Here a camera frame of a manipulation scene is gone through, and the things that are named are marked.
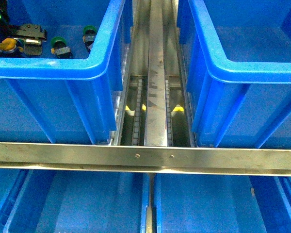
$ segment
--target stainless steel bar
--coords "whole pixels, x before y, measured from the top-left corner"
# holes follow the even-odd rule
[[[149,36],[145,146],[167,147],[163,21],[160,0],[151,1]]]
[[[291,150],[0,143],[0,167],[291,176]]]

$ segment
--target metal channel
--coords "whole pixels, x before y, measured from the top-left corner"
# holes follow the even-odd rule
[[[136,1],[137,4],[134,5],[133,15],[134,15],[134,27],[132,28],[131,34],[131,43],[125,46],[125,54],[124,54],[124,61],[122,62],[122,82],[123,82],[123,91],[119,93],[118,100],[119,104],[116,109],[116,128],[117,131],[114,132],[113,140],[111,141],[111,145],[117,146],[120,145],[122,131],[123,131],[123,123],[124,123],[124,115],[125,115],[125,106],[127,100],[127,93],[129,88],[129,77],[130,77],[130,62],[132,58],[133,48],[135,37],[137,34],[136,24],[137,19],[139,17],[140,12],[140,3]]]
[[[178,0],[170,0],[172,4],[172,13],[174,16],[174,22],[175,25],[177,24],[177,12],[178,12]],[[185,105],[185,115],[187,118],[188,123],[188,129],[189,129],[189,139],[190,139],[190,145],[191,147],[196,147],[196,135],[191,131],[192,123],[193,123],[193,113],[192,113],[192,105],[191,105],[191,97],[190,93],[186,92],[186,83],[187,83],[187,77],[188,74],[186,72],[186,67],[184,63],[184,57],[182,48],[179,43],[179,29],[176,28],[176,48],[177,48],[177,54],[178,54],[178,66],[179,66],[179,72],[180,72],[180,79],[181,79],[181,89],[182,94],[184,98],[184,105]]]
[[[0,143],[0,167],[291,176],[291,150]]]
[[[145,146],[168,146],[162,32],[162,1],[152,0],[150,8]]]

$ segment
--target plastic part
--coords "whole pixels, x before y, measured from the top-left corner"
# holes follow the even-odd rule
[[[198,146],[291,149],[291,0],[180,0],[179,11]]]
[[[130,4],[131,0],[8,1],[11,24],[35,22],[49,38],[62,35],[74,59],[54,58],[50,42],[43,43],[39,58],[0,58],[0,141],[108,144],[116,130],[113,99],[114,92],[122,90]],[[100,41],[90,55],[75,36],[88,24],[99,28]]]
[[[0,169],[0,232],[3,232],[26,175],[25,170]]]
[[[10,51],[16,47],[17,41],[13,38],[6,38],[0,43],[0,50]]]
[[[94,26],[92,26],[92,25],[87,25],[87,26],[83,29],[83,35],[85,35],[86,32],[87,32],[88,30],[93,30],[95,33],[97,33],[97,29],[96,29]]]
[[[157,174],[157,233],[291,233],[277,177]]]
[[[63,42],[65,45],[67,44],[66,40],[61,37],[61,36],[56,36],[54,38],[52,38],[51,40],[51,45],[52,45],[52,48],[55,46],[56,42]]]
[[[145,233],[148,186],[142,173],[30,171],[4,232]]]

